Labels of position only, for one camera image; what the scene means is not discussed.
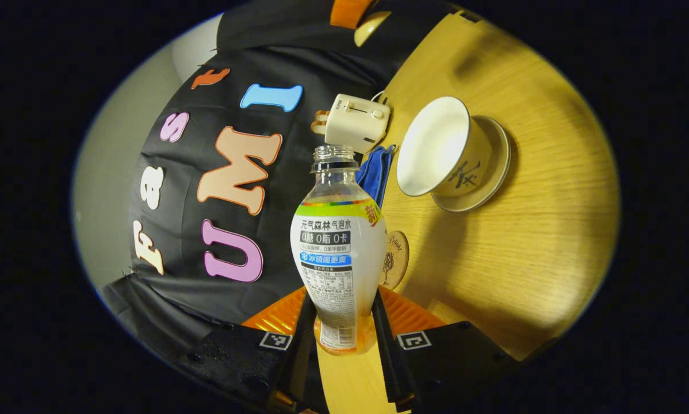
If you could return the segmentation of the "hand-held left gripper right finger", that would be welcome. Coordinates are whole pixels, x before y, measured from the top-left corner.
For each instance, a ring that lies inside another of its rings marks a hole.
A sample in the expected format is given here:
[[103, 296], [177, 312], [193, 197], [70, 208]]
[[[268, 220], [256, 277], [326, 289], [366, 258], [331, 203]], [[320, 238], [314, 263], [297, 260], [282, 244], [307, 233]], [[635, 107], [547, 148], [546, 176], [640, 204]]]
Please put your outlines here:
[[372, 314], [386, 395], [398, 412], [462, 412], [518, 362], [467, 321], [445, 323], [379, 286]]

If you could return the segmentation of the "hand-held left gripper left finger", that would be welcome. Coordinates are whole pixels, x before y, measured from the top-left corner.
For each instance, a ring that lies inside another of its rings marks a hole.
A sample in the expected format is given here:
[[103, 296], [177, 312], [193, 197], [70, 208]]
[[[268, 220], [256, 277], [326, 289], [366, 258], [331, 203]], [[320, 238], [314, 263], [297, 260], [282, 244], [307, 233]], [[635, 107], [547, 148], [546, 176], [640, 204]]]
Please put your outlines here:
[[245, 412], [317, 411], [316, 310], [307, 293], [294, 333], [223, 323], [177, 366]]

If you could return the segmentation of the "round cork coaster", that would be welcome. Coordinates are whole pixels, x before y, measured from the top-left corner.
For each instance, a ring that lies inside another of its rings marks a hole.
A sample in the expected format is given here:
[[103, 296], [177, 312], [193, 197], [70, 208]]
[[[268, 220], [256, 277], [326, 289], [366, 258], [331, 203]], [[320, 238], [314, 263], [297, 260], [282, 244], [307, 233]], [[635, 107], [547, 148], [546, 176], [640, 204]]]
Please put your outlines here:
[[410, 248], [407, 236], [401, 231], [392, 231], [386, 238], [386, 254], [381, 269], [380, 285], [395, 289], [407, 272]]

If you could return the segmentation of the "clear plastic water bottle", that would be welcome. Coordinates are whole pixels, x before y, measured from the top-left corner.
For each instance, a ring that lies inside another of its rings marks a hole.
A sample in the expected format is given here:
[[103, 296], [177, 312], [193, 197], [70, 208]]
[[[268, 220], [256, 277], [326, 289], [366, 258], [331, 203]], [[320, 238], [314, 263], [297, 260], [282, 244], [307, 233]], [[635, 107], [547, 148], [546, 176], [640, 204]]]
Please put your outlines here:
[[376, 200], [356, 181], [358, 170], [351, 147], [316, 147], [315, 185], [290, 228], [293, 259], [316, 309], [315, 339], [334, 356], [363, 354], [376, 341], [372, 311], [387, 232]]

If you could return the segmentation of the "white ceramic teacup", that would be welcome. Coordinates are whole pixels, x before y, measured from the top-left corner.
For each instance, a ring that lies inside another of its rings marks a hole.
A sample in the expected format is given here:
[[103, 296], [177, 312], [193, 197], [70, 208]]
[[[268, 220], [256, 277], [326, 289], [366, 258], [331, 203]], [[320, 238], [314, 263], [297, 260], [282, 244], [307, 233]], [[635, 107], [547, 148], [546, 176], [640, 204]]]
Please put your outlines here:
[[493, 149], [488, 133], [457, 97], [436, 98], [420, 110], [400, 147], [397, 183], [410, 197], [457, 197], [485, 181]]

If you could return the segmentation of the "white toaster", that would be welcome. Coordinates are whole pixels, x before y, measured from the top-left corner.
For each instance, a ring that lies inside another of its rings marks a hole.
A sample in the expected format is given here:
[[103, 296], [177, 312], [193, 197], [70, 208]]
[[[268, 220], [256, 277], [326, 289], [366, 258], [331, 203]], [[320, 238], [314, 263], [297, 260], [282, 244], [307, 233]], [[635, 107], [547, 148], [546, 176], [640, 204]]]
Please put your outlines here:
[[324, 127], [324, 142], [368, 154], [385, 136], [392, 110], [376, 101], [337, 94]]

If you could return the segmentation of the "black backdrop cloth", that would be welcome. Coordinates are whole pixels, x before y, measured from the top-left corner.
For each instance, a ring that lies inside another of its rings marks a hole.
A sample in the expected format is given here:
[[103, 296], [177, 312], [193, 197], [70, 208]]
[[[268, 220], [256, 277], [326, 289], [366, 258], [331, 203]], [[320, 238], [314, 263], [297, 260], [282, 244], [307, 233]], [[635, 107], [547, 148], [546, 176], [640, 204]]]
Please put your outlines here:
[[383, 91], [445, 0], [379, 0], [358, 47], [330, 24], [333, 0], [252, 0], [226, 11], [212, 57], [153, 123], [131, 188], [132, 264], [102, 289], [142, 343], [190, 346], [302, 285], [289, 244], [311, 190], [310, 123], [337, 94]]

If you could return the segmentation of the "blue towel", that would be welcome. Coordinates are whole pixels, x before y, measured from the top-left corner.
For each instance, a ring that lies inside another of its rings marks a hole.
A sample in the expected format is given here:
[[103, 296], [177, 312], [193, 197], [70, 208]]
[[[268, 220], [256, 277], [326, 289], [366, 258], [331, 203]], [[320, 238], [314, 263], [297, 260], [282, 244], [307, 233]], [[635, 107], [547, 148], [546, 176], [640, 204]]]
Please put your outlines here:
[[389, 147], [378, 146], [368, 153], [366, 160], [361, 163], [360, 170], [355, 173], [355, 180], [369, 196], [382, 208], [386, 184], [391, 170], [392, 159], [397, 145]]

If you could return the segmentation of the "white ceramic saucer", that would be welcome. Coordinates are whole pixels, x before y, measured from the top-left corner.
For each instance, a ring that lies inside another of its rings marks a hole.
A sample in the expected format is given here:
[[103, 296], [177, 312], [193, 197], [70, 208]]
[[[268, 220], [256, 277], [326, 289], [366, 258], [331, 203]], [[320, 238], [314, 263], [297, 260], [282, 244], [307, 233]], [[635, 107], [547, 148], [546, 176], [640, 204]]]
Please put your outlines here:
[[488, 116], [474, 116], [475, 126], [472, 132], [482, 131], [491, 155], [480, 166], [485, 167], [481, 175], [476, 175], [475, 168], [464, 167], [457, 170], [457, 178], [462, 178], [461, 189], [468, 189], [462, 194], [433, 193], [434, 202], [441, 209], [450, 212], [468, 212], [486, 204], [486, 202], [499, 191], [512, 162], [512, 139], [505, 129], [497, 121]]

